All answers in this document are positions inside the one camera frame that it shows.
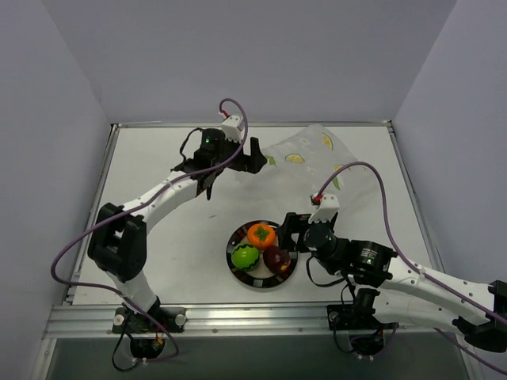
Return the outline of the dark red fake fruit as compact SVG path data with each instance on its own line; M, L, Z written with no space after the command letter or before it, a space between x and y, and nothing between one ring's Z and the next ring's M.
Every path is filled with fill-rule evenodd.
M289 253L275 245L266 248L262 257L267 269L276 274L285 272L292 263Z

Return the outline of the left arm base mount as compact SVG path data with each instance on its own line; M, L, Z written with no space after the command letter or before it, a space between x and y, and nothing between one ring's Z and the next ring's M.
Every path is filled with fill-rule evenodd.
M169 333L182 333L187 321L186 309L182 307L159 307L150 312L151 316ZM144 315L134 312L127 307L115 310L112 322L112 333L120 334L125 331L131 334L160 333L162 330Z

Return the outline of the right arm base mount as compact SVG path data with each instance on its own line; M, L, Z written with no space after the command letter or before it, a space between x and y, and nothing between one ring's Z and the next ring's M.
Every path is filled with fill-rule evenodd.
M377 308L363 310L352 304L330 304L326 312L331 331L376 331L393 329L398 324L392 317L382 316Z

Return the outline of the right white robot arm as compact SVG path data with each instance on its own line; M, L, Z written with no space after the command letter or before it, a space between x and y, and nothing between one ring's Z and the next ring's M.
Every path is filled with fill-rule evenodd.
M356 286L352 320L450 331L488 352L506 351L506 284L475 283L427 268L373 241L334 234L333 218L288 213L276 233L290 253L309 253L331 276Z

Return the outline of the orange fake persimmon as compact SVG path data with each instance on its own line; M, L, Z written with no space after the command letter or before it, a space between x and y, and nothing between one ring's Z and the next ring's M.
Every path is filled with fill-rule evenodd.
M247 241L257 249L267 249L276 242L275 230L264 223L253 224L247 231Z

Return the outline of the clear printed plastic bag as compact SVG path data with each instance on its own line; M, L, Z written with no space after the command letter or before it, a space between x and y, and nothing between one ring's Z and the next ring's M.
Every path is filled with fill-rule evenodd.
M289 212L311 213L310 197L344 164L366 161L366 127L254 127L268 163L255 175L238 174L234 193L242 201L241 221L269 219L281 222ZM338 174L326 193L337 197L340 208L336 235L357 240L383 240L382 207L378 184L370 169L354 166Z

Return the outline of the green fake watermelon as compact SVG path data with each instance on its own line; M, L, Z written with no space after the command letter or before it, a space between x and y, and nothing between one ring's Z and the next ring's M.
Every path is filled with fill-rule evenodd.
M254 245L242 243L234 248L231 254L231 262L237 269L249 272L257 267L260 256L259 249Z

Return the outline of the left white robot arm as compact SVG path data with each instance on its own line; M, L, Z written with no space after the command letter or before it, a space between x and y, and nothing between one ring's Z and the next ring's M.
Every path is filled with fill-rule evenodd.
M236 127L204 129L193 156L183 157L160 184L130 202L107 203L99 210L87 255L111 278L133 312L152 314L160 305L143 272L151 230L183 203L201 193L210 196L225 169L256 174L266 164L258 139L250 139L246 154L244 138Z

